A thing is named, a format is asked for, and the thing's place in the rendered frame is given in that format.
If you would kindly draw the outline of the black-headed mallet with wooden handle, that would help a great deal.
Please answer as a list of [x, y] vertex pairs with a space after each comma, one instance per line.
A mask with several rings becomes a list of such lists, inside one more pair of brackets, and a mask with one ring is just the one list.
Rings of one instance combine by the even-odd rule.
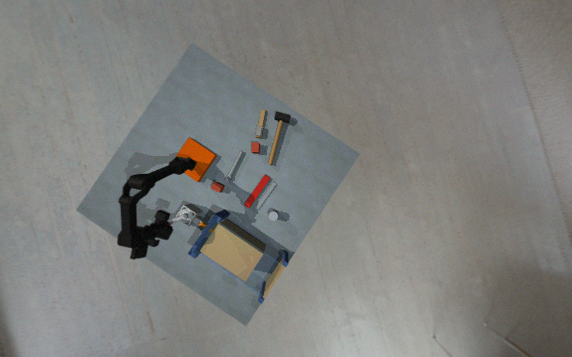
[[290, 115], [287, 114], [283, 114], [280, 112], [276, 112], [275, 114], [275, 120], [279, 120], [279, 124], [278, 124], [278, 128], [277, 128], [277, 132], [274, 138], [274, 142], [273, 142], [273, 146], [272, 146], [272, 150], [271, 150], [271, 155], [270, 155], [270, 159], [269, 159], [269, 163], [270, 165], [272, 165], [273, 160], [274, 160], [274, 156], [275, 156], [275, 152], [277, 149], [277, 145], [279, 142], [279, 138], [280, 138], [280, 134], [281, 134], [281, 130], [283, 128], [283, 124], [285, 123], [289, 123], [290, 120]]

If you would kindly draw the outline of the blue rectangular frame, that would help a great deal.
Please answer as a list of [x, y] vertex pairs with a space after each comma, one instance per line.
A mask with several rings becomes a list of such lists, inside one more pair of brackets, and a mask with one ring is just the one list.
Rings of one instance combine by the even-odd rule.
[[203, 239], [203, 237], [205, 236], [205, 234], [207, 233], [207, 231], [209, 230], [209, 228], [211, 227], [211, 225], [213, 224], [213, 222], [215, 221], [215, 219], [217, 218], [218, 215], [226, 212], [227, 210], [221, 210], [217, 213], [215, 213], [213, 215], [213, 217], [211, 218], [211, 220], [209, 221], [209, 223], [207, 224], [207, 226], [205, 227], [205, 229], [203, 230], [203, 232], [201, 233], [201, 235], [199, 236], [199, 238], [197, 239], [197, 241], [195, 242], [195, 244], [193, 245], [192, 249], [190, 250], [190, 252], [188, 253], [189, 256], [192, 255], [193, 251], [195, 250], [195, 248], [197, 247], [197, 245], [199, 244], [199, 242]]

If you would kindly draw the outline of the red rectangular bar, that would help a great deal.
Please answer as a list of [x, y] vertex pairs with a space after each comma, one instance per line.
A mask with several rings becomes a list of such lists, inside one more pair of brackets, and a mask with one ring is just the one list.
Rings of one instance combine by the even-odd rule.
[[257, 199], [257, 197], [259, 196], [259, 194], [264, 189], [264, 187], [266, 186], [266, 184], [268, 183], [268, 181], [270, 179], [271, 178], [269, 178], [266, 175], [263, 177], [263, 179], [258, 183], [255, 190], [252, 192], [252, 194], [248, 198], [248, 200], [245, 202], [244, 206], [246, 206], [247, 208], [250, 208], [253, 205], [253, 203], [255, 202], [255, 200]]

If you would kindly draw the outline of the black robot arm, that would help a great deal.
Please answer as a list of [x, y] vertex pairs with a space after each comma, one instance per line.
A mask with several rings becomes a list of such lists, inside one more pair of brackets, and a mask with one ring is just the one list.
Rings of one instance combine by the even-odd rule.
[[[123, 187], [123, 195], [119, 198], [122, 230], [118, 235], [117, 244], [132, 248], [131, 259], [145, 258], [148, 245], [145, 241], [152, 237], [152, 230], [149, 227], [136, 226], [136, 204], [138, 200], [147, 195], [156, 181], [172, 174], [181, 175], [188, 169], [193, 171], [195, 165], [196, 161], [189, 157], [187, 159], [176, 157], [169, 165], [148, 174], [132, 175], [126, 182]], [[130, 196], [131, 188], [141, 191]], [[158, 237], [167, 241], [172, 231], [172, 226], [161, 225], [153, 238]]]

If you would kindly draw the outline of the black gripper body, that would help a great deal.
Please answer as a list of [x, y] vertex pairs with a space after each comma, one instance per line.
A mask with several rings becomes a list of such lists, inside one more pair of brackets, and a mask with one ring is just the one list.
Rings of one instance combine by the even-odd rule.
[[154, 235], [157, 234], [157, 229], [163, 225], [169, 219], [170, 213], [167, 213], [163, 210], [158, 210], [155, 214], [155, 221], [154, 224], [151, 223], [150, 225], [145, 225], [144, 227], [149, 227], [152, 230], [152, 237], [145, 242], [148, 243], [148, 246], [155, 247], [159, 244], [159, 240], [154, 240]]

